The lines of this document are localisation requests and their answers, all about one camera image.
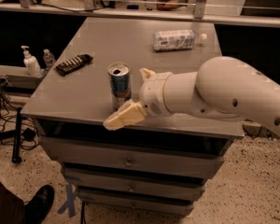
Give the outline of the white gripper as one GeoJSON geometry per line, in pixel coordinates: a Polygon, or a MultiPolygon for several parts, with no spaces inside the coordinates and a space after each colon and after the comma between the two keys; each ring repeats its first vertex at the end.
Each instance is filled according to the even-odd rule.
{"type": "Polygon", "coordinates": [[[109,131],[134,125],[143,121],[147,113],[150,116],[170,116],[171,112],[165,105],[163,89],[171,72],[155,73],[145,67],[139,70],[143,84],[139,90],[139,101],[129,100],[116,112],[110,115],[103,123],[109,131]]]}

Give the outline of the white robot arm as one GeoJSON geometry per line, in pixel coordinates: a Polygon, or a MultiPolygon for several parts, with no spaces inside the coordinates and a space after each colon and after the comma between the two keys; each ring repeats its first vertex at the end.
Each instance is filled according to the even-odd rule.
{"type": "Polygon", "coordinates": [[[280,137],[280,85],[253,66],[215,57],[198,71],[174,74],[142,68],[139,101],[125,102],[104,126],[114,131],[146,116],[188,114],[200,119],[250,119],[280,137]]]}

